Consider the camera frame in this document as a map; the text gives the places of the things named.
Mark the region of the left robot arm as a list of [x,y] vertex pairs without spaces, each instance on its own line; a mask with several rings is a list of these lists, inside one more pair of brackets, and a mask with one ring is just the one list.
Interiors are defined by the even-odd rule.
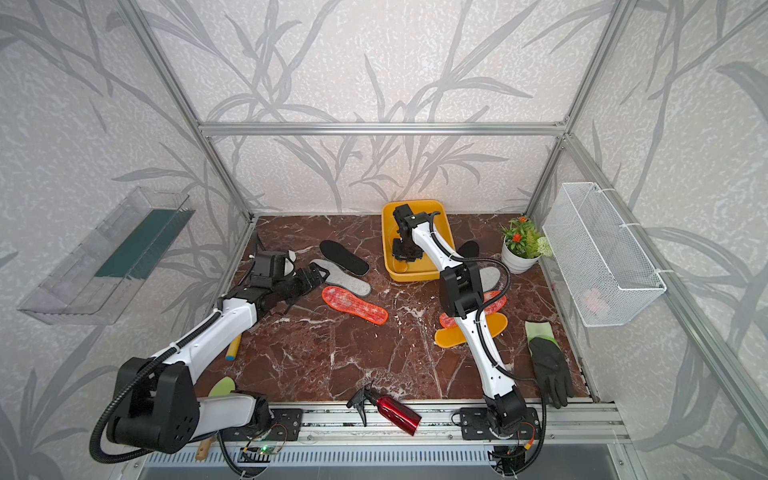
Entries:
[[290,251],[256,254],[244,278],[220,296],[192,330],[151,357],[133,357],[118,370],[111,402],[96,422],[89,453],[102,464],[152,452],[172,454],[227,429],[270,430],[265,396],[233,390],[199,397],[195,384],[212,361],[278,304],[295,304],[329,277],[311,263],[298,268]]

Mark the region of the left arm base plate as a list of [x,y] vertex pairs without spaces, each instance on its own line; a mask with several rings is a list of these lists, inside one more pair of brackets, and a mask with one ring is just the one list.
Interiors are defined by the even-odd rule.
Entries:
[[299,408],[278,408],[272,411],[273,418],[267,427],[239,428],[231,433],[236,441],[277,441],[295,442],[299,438],[304,411]]

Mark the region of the yellow insole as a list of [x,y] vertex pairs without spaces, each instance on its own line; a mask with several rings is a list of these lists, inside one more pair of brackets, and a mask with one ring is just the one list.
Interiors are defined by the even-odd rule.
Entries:
[[[487,314],[485,316],[487,326],[492,338],[501,334],[508,325],[508,320],[502,313]],[[441,328],[434,334],[434,342],[441,348],[453,348],[466,343],[466,338],[460,328],[454,325],[451,328]]]

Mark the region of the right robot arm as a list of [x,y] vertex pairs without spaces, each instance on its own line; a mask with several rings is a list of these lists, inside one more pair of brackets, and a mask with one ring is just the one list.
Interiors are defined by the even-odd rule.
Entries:
[[394,208],[398,236],[393,241],[393,256],[413,262],[426,256],[439,273],[439,293],[443,311],[451,315],[476,363],[487,408],[489,429],[500,438],[509,438],[526,421],[528,406],[518,388],[522,377],[508,371],[498,352],[485,309],[505,296],[502,291],[487,300],[482,288],[480,265],[490,258],[464,257],[438,232],[434,219],[439,213],[412,211],[409,204]]

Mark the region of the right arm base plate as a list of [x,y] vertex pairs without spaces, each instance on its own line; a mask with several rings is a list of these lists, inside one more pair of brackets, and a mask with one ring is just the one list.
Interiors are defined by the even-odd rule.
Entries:
[[489,408],[465,407],[458,410],[463,440],[515,440],[529,442],[540,437],[540,420],[535,408],[527,407],[522,416],[501,420]]

